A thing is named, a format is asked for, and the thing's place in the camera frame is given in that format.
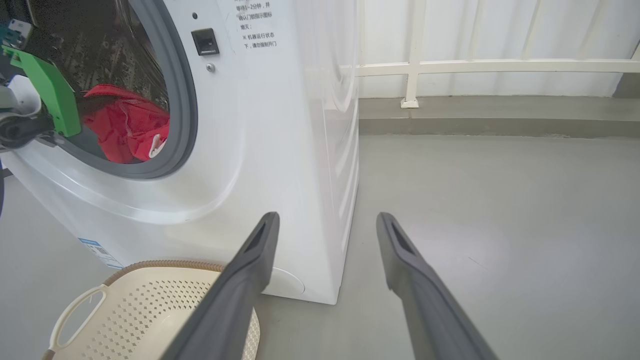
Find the warning sticker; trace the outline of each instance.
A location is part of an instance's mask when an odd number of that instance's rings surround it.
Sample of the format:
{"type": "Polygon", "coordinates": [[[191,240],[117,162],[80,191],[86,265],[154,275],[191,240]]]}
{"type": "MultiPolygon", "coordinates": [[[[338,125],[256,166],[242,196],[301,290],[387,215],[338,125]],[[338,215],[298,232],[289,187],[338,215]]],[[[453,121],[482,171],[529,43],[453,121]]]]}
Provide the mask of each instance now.
{"type": "Polygon", "coordinates": [[[237,34],[236,47],[248,52],[278,47],[273,0],[218,0],[218,4],[227,12],[227,29],[237,34]]]}
{"type": "Polygon", "coordinates": [[[118,262],[118,260],[111,256],[111,254],[109,254],[109,252],[105,250],[104,247],[102,247],[102,245],[100,245],[97,241],[82,238],[78,238],[78,240],[85,244],[89,248],[89,250],[91,250],[91,252],[94,253],[100,260],[102,260],[102,262],[108,267],[116,269],[121,269],[124,267],[121,263],[118,262]]]}

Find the gray baseboard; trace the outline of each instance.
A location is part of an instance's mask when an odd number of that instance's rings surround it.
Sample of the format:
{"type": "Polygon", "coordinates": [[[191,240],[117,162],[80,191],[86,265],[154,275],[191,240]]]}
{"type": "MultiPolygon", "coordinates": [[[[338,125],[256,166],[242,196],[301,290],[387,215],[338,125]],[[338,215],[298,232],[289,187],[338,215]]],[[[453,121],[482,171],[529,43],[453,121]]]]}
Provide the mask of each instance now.
{"type": "Polygon", "coordinates": [[[504,135],[640,139],[640,99],[551,96],[361,99],[361,135],[504,135]]]}

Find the beige plastic basket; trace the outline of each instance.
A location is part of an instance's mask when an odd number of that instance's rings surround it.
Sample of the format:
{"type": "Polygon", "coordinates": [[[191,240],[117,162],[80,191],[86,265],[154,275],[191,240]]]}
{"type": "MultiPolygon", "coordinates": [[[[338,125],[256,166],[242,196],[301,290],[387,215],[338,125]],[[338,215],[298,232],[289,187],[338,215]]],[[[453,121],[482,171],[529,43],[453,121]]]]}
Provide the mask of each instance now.
{"type": "MultiPolygon", "coordinates": [[[[221,265],[195,261],[144,261],[128,266],[62,312],[43,359],[159,359],[222,270],[221,265]],[[97,293],[102,293],[100,302],[61,344],[60,333],[69,316],[97,293]]],[[[259,341],[260,325],[253,310],[243,360],[255,359],[259,341]]]]}

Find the red cloth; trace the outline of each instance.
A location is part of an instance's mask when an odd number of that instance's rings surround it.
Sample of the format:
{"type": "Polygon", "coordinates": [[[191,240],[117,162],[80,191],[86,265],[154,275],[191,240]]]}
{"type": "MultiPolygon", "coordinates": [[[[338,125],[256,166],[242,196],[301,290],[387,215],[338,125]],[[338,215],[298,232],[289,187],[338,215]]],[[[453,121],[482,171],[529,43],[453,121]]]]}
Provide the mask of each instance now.
{"type": "Polygon", "coordinates": [[[169,114],[144,97],[109,84],[96,85],[84,97],[93,95],[119,97],[83,118],[110,161],[130,163],[133,157],[147,161],[154,136],[160,135],[160,144],[169,135],[169,114]]]}

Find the concrete floor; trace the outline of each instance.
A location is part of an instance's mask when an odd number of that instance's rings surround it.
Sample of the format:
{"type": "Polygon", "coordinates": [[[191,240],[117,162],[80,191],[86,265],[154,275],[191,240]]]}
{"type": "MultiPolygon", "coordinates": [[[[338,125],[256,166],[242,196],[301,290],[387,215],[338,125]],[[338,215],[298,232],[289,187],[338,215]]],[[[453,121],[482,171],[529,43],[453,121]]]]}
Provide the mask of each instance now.
{"type": "MultiPolygon", "coordinates": [[[[360,156],[338,304],[261,296],[257,359],[413,358],[401,303],[385,284],[380,211],[396,216],[499,358],[640,353],[640,142],[363,136],[360,156]]],[[[12,295],[0,302],[0,347],[7,359],[35,358],[66,304],[109,270],[17,181],[7,192],[0,287],[12,295]],[[47,281],[42,267],[29,271],[42,261],[52,266],[47,281]],[[38,307],[38,291],[56,300],[38,307]]]]}

